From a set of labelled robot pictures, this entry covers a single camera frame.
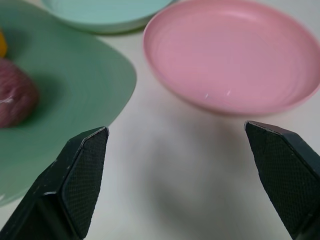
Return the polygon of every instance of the light blue bowl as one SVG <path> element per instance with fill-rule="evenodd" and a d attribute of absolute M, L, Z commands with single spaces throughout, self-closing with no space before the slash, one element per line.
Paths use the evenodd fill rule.
<path fill-rule="evenodd" d="M 42 0 L 47 11 L 86 32 L 112 34 L 145 26 L 175 0 Z"/>

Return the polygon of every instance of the table surface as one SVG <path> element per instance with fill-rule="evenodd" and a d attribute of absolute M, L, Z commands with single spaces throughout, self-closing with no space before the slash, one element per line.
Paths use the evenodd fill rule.
<path fill-rule="evenodd" d="M 319 0 L 258 2 L 295 17 L 320 40 Z M 142 35 L 98 37 L 133 63 L 137 85 L 110 126 L 86 239 L 290 240 L 259 180 L 244 131 L 249 119 L 218 116 L 168 92 L 148 68 Z M 297 132 L 320 153 L 319 103 L 320 92 L 292 111 L 250 120 Z M 0 208 L 0 228 L 19 202 Z"/>

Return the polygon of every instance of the yellow fruit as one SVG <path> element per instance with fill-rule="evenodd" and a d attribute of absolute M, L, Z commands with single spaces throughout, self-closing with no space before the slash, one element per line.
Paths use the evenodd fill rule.
<path fill-rule="evenodd" d="M 4 57 L 7 53 L 7 43 L 3 33 L 0 31 L 0 57 Z"/>

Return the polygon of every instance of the pink bowl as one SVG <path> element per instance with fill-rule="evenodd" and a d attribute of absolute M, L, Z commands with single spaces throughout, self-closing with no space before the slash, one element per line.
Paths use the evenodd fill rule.
<path fill-rule="evenodd" d="M 289 16 L 255 2 L 173 4 L 149 22 L 143 48 L 167 88 L 213 111 L 286 111 L 320 85 L 315 38 Z"/>

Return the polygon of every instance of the purple fruit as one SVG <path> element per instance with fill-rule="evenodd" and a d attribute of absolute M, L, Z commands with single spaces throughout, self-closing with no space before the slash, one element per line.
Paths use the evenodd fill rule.
<path fill-rule="evenodd" d="M 39 93 L 32 80 L 12 62 L 0 58 L 0 128 L 21 123 L 38 102 Z"/>

